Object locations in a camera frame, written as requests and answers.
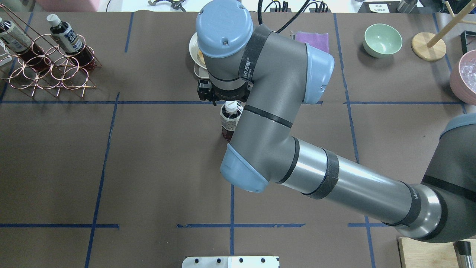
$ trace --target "round wooden disc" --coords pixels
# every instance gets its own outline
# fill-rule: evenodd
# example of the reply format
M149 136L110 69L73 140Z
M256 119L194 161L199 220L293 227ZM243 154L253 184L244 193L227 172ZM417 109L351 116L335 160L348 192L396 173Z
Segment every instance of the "round wooden disc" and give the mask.
M446 54L446 45L442 39L431 48L426 46L434 36L434 33L421 32L412 39L413 52L427 62L435 62Z

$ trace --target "robotic arm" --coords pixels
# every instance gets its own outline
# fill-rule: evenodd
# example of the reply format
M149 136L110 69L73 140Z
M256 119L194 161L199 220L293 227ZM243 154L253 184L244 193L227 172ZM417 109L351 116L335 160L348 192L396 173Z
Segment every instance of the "robotic arm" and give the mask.
M320 99L334 68L331 55L253 27L236 0L214 0L198 14L198 45L213 88L224 100L253 84L221 172L262 192L269 182L350 207L426 242L476 234L476 114L453 119L422 184L407 185L289 135L302 103Z

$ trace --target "light blue cap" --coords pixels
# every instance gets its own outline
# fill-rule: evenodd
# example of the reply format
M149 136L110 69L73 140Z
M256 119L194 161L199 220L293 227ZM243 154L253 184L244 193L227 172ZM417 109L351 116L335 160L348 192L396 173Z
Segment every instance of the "light blue cap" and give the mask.
M305 104L316 104L321 98L334 69L334 58L324 51L306 43L307 80Z
M470 124L476 124L476 113L458 115L457 117L451 119L451 121L448 123L443 133L440 135L440 139L441 139L441 136L443 136L446 132L452 129L455 129L457 127L470 125Z
M249 11L237 0L213 0L198 13L198 47L210 58L237 53L253 33Z
M220 172L231 184L249 192L261 193L269 184L269 181L256 171L230 144L227 145Z

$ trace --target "purple towel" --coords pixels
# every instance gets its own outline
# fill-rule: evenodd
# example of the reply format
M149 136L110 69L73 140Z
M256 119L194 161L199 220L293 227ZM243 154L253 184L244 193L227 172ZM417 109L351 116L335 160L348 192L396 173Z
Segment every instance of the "purple towel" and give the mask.
M309 43L311 46L329 53L329 34L298 31L296 40L301 43Z

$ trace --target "mint green bowl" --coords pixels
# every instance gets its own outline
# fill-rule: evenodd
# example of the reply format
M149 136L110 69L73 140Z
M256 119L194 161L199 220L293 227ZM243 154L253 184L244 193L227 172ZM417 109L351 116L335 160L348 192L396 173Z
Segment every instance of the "mint green bowl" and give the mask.
M388 57L402 48L402 36L390 25L378 23L365 31L364 49L376 58Z

